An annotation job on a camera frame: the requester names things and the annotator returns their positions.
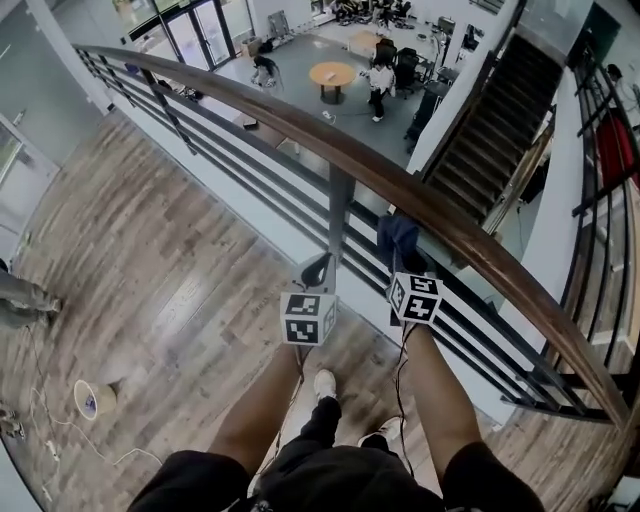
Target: dark cloth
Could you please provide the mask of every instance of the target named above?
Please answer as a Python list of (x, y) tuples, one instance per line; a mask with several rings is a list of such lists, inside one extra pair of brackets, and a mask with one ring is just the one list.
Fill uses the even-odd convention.
[(249, 475), (229, 457), (194, 451), (171, 455), (129, 512), (377, 512), (478, 509), (542, 512), (537, 496), (484, 443), (460, 450), (444, 475), (444, 501), (420, 487), (381, 436), (362, 448), (333, 448), (340, 405), (324, 398), (300, 436), (288, 443), (247, 498)]
[(369, 98), (369, 104), (375, 108), (376, 117), (384, 117), (384, 106), (382, 105), (382, 98), (387, 94), (387, 91), (380, 91), (380, 89), (374, 89), (371, 91), (371, 97)]

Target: office chair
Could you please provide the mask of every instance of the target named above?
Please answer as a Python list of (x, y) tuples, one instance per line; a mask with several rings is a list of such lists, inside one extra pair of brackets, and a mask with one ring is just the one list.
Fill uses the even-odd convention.
[(404, 93), (404, 99), (407, 99), (407, 92), (413, 94), (413, 82), (415, 81), (416, 66), (419, 59), (415, 54), (415, 50), (411, 48), (403, 48), (398, 53), (398, 62), (396, 64), (396, 91)]
[(391, 39), (382, 38), (378, 44), (376, 44), (376, 56), (374, 61), (380, 60), (387, 66), (392, 66), (396, 60), (396, 54), (398, 49), (394, 46)]

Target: wooden table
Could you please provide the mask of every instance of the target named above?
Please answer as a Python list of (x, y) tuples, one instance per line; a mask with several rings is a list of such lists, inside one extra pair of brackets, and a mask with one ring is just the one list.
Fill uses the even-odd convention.
[[(342, 101), (342, 87), (356, 79), (356, 70), (344, 62), (321, 62), (309, 71), (309, 77), (320, 86), (320, 98), (325, 103), (338, 104)], [(325, 87), (333, 87), (333, 98), (325, 96)]]

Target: staircase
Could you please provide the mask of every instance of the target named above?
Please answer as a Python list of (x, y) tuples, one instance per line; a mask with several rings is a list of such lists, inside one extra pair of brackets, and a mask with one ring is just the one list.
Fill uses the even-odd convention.
[(513, 36), (427, 184), (482, 224), (531, 146), (562, 68)]

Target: glass door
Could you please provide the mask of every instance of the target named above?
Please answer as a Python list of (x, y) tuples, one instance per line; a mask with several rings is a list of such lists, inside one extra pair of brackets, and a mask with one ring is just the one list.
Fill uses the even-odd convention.
[(231, 56), (222, 25), (220, 24), (218, 11), (213, 2), (207, 2), (196, 7), (195, 16), (204, 34), (207, 50), (211, 53), (214, 65), (218, 66)]
[(177, 18), (169, 21), (167, 25), (169, 30), (173, 34), (173, 37), (178, 46), (178, 50), (184, 58), (185, 64), (196, 68), (210, 70), (210, 66), (205, 53), (202, 51), (202, 42), (198, 37), (199, 34), (196, 30), (199, 27), (195, 27), (192, 22), (191, 12), (181, 14)]

